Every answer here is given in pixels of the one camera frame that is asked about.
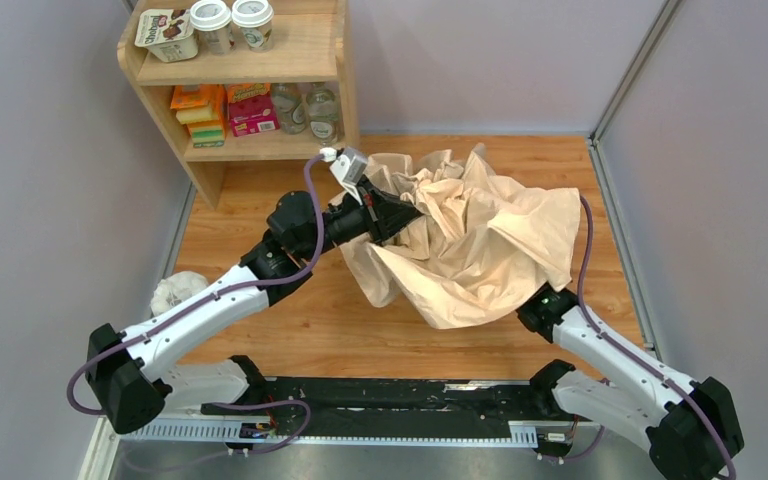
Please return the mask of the beige folding umbrella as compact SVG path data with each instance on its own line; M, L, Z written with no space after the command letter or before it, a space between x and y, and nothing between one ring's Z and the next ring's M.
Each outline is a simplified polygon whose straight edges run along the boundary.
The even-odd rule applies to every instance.
M420 212L384 245L366 236L341 245L372 306L403 297L435 329L467 328L513 312L544 285L571 282L579 190L527 187L485 156L482 143L463 159L450 150L369 156L372 184Z

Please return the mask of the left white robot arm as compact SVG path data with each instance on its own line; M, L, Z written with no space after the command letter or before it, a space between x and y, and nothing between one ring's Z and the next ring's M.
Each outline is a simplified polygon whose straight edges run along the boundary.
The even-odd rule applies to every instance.
M110 324L96 328L84 377L114 431L132 433L154 420L179 390L173 380L181 357L293 294L322 254L362 237L381 245L423 215L367 180L357 191L325 209L306 191L285 194L262 240L205 290L122 331Z

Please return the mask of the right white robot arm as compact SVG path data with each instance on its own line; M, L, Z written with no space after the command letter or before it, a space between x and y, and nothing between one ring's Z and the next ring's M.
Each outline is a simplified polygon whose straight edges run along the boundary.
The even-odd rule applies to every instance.
M541 287L516 315L524 327L576 355L596 380L556 359L530 383L547 413L584 417L647 453L666 479L732 479L745 440L730 390L645 353L568 289Z

